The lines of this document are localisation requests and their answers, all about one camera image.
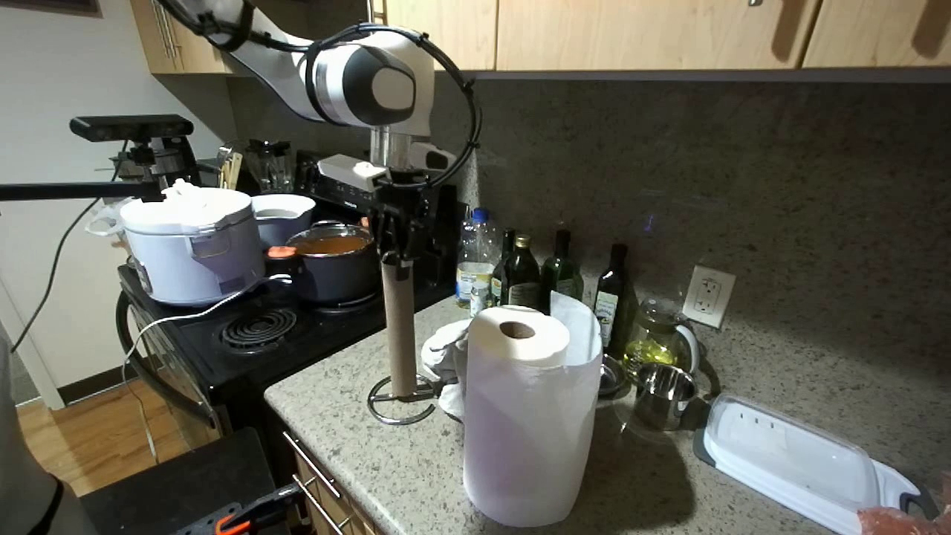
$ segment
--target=upper cabinet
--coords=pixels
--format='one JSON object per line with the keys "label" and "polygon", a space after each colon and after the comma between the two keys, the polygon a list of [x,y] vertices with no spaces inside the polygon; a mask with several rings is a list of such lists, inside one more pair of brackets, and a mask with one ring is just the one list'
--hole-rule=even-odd
{"label": "upper cabinet", "polygon": [[376,21],[428,33],[465,71],[497,68],[497,0],[376,0]]}
{"label": "upper cabinet", "polygon": [[233,76],[205,38],[181,28],[157,0],[130,3],[151,76]]}
{"label": "upper cabinet", "polygon": [[499,71],[798,68],[818,0],[499,0]]}
{"label": "upper cabinet", "polygon": [[807,68],[951,67],[951,0],[824,0]]}

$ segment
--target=rice cooker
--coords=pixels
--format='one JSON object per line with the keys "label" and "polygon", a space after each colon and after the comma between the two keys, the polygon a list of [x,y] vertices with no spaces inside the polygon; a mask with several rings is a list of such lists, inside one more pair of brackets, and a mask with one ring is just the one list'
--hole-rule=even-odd
{"label": "rice cooker", "polygon": [[209,306],[266,281],[246,195],[178,183],[165,196],[120,209],[135,267],[151,300]]}

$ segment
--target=electrical outlet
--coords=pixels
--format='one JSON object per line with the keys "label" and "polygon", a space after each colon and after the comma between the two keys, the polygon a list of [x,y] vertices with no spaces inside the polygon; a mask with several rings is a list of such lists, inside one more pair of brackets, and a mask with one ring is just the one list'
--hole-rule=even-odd
{"label": "electrical outlet", "polygon": [[732,303],[738,278],[695,266],[683,300],[683,315],[720,331],[725,306]]}

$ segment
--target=white tray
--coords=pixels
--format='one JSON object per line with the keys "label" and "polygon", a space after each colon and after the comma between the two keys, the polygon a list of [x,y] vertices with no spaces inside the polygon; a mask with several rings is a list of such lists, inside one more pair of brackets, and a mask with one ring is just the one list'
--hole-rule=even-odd
{"label": "white tray", "polygon": [[836,532],[863,532],[860,508],[900,508],[918,487],[860,447],[738,397],[713,401],[706,449],[720,472]]}

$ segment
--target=stovetop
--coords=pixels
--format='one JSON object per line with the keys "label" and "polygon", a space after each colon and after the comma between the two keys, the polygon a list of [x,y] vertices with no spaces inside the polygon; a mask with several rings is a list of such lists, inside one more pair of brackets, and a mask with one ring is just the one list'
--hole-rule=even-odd
{"label": "stovetop", "polygon": [[[150,315],[150,321],[169,315],[191,315],[150,300],[136,275],[120,267],[123,291]],[[416,309],[448,299],[444,287],[416,284]],[[205,397],[233,386],[266,391],[379,331],[383,331],[383,300],[367,300],[322,309],[294,294],[284,281],[267,281],[251,294],[214,309],[205,318],[165,324],[160,331],[178,349],[185,365]]]}

